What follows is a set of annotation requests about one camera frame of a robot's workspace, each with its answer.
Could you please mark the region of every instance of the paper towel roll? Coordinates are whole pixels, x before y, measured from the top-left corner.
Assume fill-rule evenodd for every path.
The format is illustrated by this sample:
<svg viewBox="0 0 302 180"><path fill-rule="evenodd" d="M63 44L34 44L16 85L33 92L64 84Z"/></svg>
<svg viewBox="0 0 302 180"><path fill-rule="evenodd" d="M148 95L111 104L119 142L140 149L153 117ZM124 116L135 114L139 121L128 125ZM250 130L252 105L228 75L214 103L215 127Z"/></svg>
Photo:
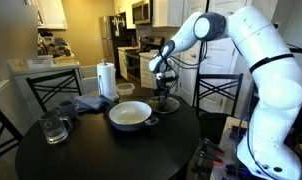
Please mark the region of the paper towel roll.
<svg viewBox="0 0 302 180"><path fill-rule="evenodd" d="M97 64L97 77L99 93L111 100L115 100L117 97L117 90L114 64Z"/></svg>

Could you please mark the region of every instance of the paper towel holder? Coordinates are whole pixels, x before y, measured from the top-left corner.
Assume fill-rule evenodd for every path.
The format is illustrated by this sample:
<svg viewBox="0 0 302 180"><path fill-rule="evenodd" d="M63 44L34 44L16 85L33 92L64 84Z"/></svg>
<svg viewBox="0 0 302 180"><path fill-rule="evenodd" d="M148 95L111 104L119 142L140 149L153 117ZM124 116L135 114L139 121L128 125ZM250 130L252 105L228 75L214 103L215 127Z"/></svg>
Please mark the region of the paper towel holder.
<svg viewBox="0 0 302 180"><path fill-rule="evenodd" d="M102 63L103 63L103 65L105 65L105 66L108 65L106 59L102 59Z"/></svg>

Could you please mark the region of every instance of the black table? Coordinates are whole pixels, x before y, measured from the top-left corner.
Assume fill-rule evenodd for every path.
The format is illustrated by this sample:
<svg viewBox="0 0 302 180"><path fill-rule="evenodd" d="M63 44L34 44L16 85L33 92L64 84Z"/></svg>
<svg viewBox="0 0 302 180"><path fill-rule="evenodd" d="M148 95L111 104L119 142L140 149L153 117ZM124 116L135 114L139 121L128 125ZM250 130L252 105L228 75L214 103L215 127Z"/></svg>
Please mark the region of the black table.
<svg viewBox="0 0 302 180"><path fill-rule="evenodd" d="M152 89L137 88L120 102L145 102ZM156 114L160 122L135 132L115 129L109 106L78 115L68 138L56 145L45 140L36 122L23 137L16 154L19 179L185 179L187 163L199 143L194 108L180 98L180 108Z"/></svg>

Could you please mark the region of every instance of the kitchen cabinet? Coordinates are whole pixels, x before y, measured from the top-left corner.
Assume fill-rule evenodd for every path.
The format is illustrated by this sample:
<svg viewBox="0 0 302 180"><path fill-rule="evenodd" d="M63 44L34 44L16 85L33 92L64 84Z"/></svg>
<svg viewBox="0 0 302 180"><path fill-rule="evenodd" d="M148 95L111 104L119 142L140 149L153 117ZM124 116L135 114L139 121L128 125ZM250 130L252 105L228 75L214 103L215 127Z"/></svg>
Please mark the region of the kitchen cabinet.
<svg viewBox="0 0 302 180"><path fill-rule="evenodd" d="M114 0L114 12L115 14L120 14L126 11L124 0Z"/></svg>
<svg viewBox="0 0 302 180"><path fill-rule="evenodd" d="M28 0L27 3L38 6L39 29L67 29L61 0Z"/></svg>
<svg viewBox="0 0 302 180"><path fill-rule="evenodd" d="M181 27L184 0L153 0L153 27Z"/></svg>
<svg viewBox="0 0 302 180"><path fill-rule="evenodd" d="M127 67L125 66L125 51L118 50L119 53L119 65L121 76L128 80Z"/></svg>
<svg viewBox="0 0 302 180"><path fill-rule="evenodd" d="M156 88L155 75L149 69L151 58L140 56L141 87Z"/></svg>
<svg viewBox="0 0 302 180"><path fill-rule="evenodd" d="M127 29L135 29L132 16L132 4L139 1L140 0L114 0L115 14L125 12Z"/></svg>

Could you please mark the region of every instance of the napkin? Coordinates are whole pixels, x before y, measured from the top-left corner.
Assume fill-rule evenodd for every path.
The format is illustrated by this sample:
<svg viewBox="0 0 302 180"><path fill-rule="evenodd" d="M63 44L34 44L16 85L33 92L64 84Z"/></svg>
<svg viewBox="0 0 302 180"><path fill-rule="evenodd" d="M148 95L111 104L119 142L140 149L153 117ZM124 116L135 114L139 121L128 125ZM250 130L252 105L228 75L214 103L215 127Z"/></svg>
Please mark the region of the napkin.
<svg viewBox="0 0 302 180"><path fill-rule="evenodd" d="M76 96L74 100L80 106L80 112L98 110L103 105L103 99L94 94Z"/></svg>

